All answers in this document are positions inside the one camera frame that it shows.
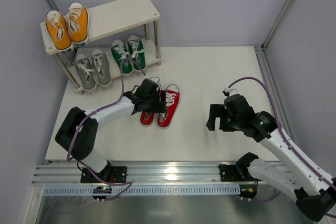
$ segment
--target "perforated metal strip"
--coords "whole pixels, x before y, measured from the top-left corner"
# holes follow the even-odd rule
[[[47,186],[44,196],[101,196],[94,194],[93,190],[97,186]],[[123,187],[112,187],[111,194],[115,195]],[[238,195],[240,194],[239,185],[133,185],[124,196],[186,196],[186,195]]]

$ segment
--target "red shoe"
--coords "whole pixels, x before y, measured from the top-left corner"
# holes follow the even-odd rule
[[[166,88],[166,113],[160,113],[158,121],[158,126],[162,129],[166,129],[172,122],[173,115],[177,109],[180,102],[180,91],[178,86],[175,84],[170,84]]]
[[[140,123],[144,127],[151,126],[154,121],[154,113],[142,112],[140,116]]]

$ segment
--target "shelf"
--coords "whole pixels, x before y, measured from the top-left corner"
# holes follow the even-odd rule
[[[143,47],[144,47],[144,51],[145,51],[145,60],[146,60],[146,67],[156,64],[158,62],[161,61],[160,59],[156,58],[156,51],[155,51],[155,44],[154,42],[150,39],[150,40],[145,40],[144,38],[141,39],[142,43],[143,43]],[[82,53],[85,54],[86,56],[90,57],[92,54],[92,51],[95,48],[90,48],[90,47],[81,47],[78,49],[78,54]],[[99,48],[101,49],[103,52],[105,52],[106,56],[108,57],[109,60],[109,64],[110,64],[110,75],[111,75],[111,79],[115,79],[120,77],[120,68],[118,67],[116,61],[114,60],[114,58],[112,57],[112,53],[111,53],[111,49],[109,47],[107,48]],[[72,74],[72,76],[74,77],[74,79],[77,81],[78,84],[80,84],[80,88],[79,89],[75,89],[76,91],[80,92],[83,89],[80,78],[76,72],[75,67],[71,67],[69,68],[70,73]],[[99,85],[98,79],[96,77],[96,75],[93,75],[93,78],[96,81],[96,84]]]
[[[88,12],[89,42],[160,19],[160,13],[150,0],[117,0],[90,8]],[[40,25],[46,53],[58,53],[45,22]]]
[[[140,124],[140,114],[126,116],[100,129],[95,148],[107,160],[115,161],[237,161],[248,152],[266,161],[278,161],[267,149],[242,132],[208,131],[205,124],[211,103],[223,103],[222,90],[233,81],[252,76],[262,80],[253,47],[161,47],[160,67],[149,67],[150,77],[160,77],[165,89],[175,83],[181,101],[168,129],[160,129],[157,115],[150,127]],[[143,80],[135,72],[125,77],[125,91]],[[73,107],[83,110],[115,101],[121,83],[80,95],[70,82],[60,106],[46,159],[64,160],[67,152],[55,142],[55,135]],[[270,112],[264,90],[253,81],[235,85],[255,111]]]

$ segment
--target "sneaker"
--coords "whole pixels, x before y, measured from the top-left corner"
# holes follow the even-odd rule
[[[111,53],[119,68],[121,60],[125,59],[122,66],[122,73],[126,76],[129,75],[133,71],[133,68],[131,62],[127,60],[130,53],[127,51],[124,42],[119,39],[114,40],[111,45]]]
[[[68,34],[67,23],[63,15],[51,10],[46,16],[46,27],[59,52],[66,53],[73,50],[73,43]]]
[[[142,70],[145,70],[145,53],[141,39],[137,35],[131,35],[127,40],[127,46],[134,61],[140,65]],[[136,64],[133,64],[133,66],[136,71],[141,71]]]
[[[154,113],[142,112],[140,116],[140,123],[144,127],[149,127],[154,121]]]
[[[104,87],[109,85],[111,83],[110,65],[106,54],[100,49],[94,49],[92,51],[92,63],[99,84]]]
[[[80,3],[72,3],[67,18],[73,43],[76,45],[87,44],[89,42],[90,24],[88,10]]]
[[[75,69],[82,82],[83,88],[90,91],[96,87],[93,78],[93,69],[89,58],[85,54],[77,54],[75,57]]]
[[[166,113],[160,113],[157,119],[157,124],[160,128],[166,129],[169,127],[179,102],[180,91],[178,86],[170,84],[166,89]]]

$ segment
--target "gray floor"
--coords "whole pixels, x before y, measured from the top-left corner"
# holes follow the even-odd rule
[[[274,195],[264,190],[262,197]],[[237,196],[124,197],[106,203],[89,203],[91,197],[44,197],[37,223],[258,223],[305,224],[308,220],[292,201],[281,195],[261,204],[240,201]],[[74,213],[64,215],[58,211]]]

